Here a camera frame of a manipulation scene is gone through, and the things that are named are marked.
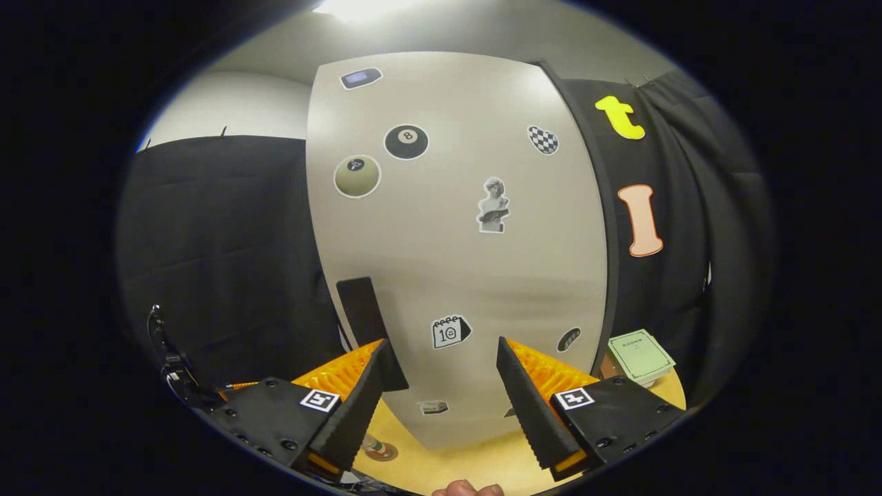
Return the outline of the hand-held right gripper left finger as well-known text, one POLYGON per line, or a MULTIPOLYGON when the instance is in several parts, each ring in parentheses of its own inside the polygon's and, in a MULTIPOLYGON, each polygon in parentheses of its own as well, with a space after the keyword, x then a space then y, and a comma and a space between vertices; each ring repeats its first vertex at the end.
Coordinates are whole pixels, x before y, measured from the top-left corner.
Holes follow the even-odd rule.
POLYGON ((339 482, 362 446, 391 364, 390 344, 380 339, 306 380, 268 377, 243 387, 207 421, 271 464, 339 482))

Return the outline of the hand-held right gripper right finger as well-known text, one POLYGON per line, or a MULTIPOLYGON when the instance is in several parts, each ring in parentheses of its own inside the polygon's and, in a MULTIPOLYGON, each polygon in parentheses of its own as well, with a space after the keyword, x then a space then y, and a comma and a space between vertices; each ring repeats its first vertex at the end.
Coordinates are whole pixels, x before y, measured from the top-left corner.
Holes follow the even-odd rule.
POLYGON ((684 415, 624 375, 599 380, 506 337, 495 367, 536 461, 557 481, 623 461, 684 415))

